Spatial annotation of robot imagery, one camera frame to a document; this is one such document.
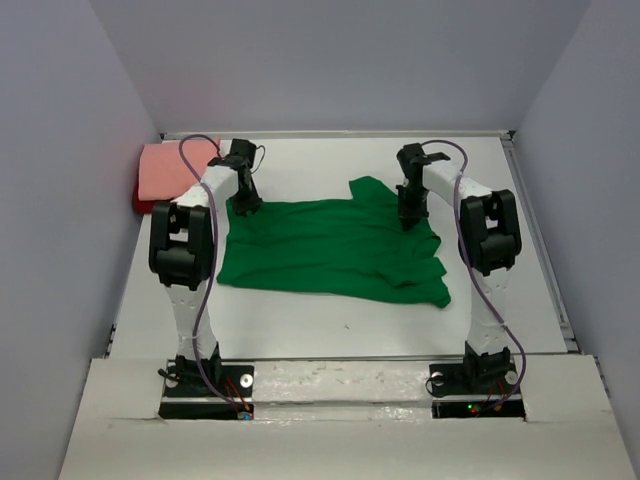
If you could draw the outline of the green t-shirt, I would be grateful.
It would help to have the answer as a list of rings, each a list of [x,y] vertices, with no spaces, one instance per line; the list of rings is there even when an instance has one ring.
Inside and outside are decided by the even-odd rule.
[[[445,308],[451,295],[427,221],[405,231],[382,181],[350,181],[348,199],[266,202],[230,214],[217,280],[245,289],[333,294]]]

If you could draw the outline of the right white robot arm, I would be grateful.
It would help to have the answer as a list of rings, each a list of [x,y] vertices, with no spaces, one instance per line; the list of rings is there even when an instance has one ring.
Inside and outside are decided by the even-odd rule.
[[[492,190],[466,177],[466,151],[452,141],[440,143],[461,153],[461,166],[454,166],[443,152],[427,153],[428,142],[405,145],[396,155],[404,175],[397,187],[403,229],[428,216],[430,193],[440,197],[453,209],[458,250],[471,281],[471,322],[463,359],[431,365],[427,385],[436,397],[518,386],[521,375],[509,344],[520,353],[524,349],[505,319],[509,273],[522,250],[516,198],[508,189]]]

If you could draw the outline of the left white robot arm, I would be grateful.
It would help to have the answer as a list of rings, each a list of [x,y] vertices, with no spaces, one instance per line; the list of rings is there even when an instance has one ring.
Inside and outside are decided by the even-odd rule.
[[[257,212],[262,199],[253,169],[259,147],[233,139],[229,152],[221,154],[212,138],[192,134],[181,139],[177,148],[194,184],[176,199],[157,203],[151,214],[149,268],[169,297],[178,335],[174,364],[160,374],[169,382],[234,406],[236,398],[221,391],[222,360],[207,307],[219,246],[214,190],[235,174],[232,211],[237,215]]]

